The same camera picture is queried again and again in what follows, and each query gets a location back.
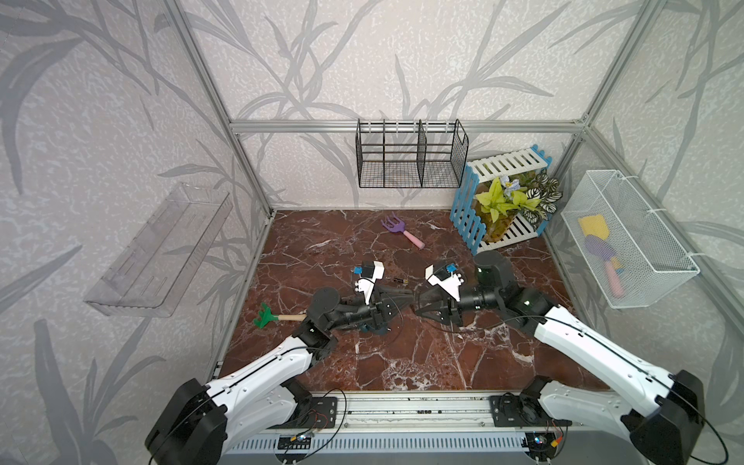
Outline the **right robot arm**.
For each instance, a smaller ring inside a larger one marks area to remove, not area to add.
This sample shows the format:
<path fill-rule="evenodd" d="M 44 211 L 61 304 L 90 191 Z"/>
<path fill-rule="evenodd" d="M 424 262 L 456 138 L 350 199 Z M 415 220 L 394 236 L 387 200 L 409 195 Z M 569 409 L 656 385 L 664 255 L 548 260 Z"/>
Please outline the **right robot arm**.
<path fill-rule="evenodd" d="M 653 464 L 685 464 L 705 427 L 703 383 L 646 362 L 579 321 L 533 288 L 520 286 L 512 264 L 495 250 L 474 257 L 476 278 L 467 284 L 453 263 L 424 271 L 429 289 L 416 306 L 423 318 L 462 325 L 467 312 L 491 311 L 504 323 L 548 345 L 608 386 L 585 391 L 546 377 L 523 397 L 550 418 L 569 420 L 631 443 Z"/>

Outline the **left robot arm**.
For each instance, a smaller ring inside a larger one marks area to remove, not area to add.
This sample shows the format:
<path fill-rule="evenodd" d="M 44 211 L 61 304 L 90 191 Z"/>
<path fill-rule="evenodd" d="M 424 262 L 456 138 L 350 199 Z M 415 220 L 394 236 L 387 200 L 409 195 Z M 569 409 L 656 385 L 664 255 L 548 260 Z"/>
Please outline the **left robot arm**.
<path fill-rule="evenodd" d="M 312 398 L 296 378 L 335 349 L 335 329 L 384 329 L 414 300 L 412 291 L 386 286 L 351 300 L 333 288 L 315 292 L 300 325 L 272 351 L 226 377 L 191 379 L 174 392 L 145 438 L 149 461 L 215 464 L 242 441 L 288 422 Z"/>

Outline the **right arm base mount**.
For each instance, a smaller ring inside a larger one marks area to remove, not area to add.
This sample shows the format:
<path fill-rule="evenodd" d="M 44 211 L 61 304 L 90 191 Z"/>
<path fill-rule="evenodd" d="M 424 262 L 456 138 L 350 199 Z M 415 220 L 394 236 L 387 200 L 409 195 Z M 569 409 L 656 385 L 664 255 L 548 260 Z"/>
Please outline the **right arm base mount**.
<path fill-rule="evenodd" d="M 540 405 L 542 392 L 552 379 L 536 376 L 519 394 L 502 393 L 488 397 L 490 415 L 496 427 L 571 426 L 570 420 L 554 418 Z"/>

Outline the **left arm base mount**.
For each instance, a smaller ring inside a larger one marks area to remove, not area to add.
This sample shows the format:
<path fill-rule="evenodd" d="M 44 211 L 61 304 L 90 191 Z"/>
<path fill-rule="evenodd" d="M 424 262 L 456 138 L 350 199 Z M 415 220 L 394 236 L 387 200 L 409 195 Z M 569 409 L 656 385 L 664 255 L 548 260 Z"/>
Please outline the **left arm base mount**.
<path fill-rule="evenodd" d="M 296 402 L 294 411 L 284 424 L 272 429 L 328 429 L 335 427 L 339 413 L 338 398 L 330 393 L 313 395 L 299 381 L 290 380 L 281 385 Z"/>

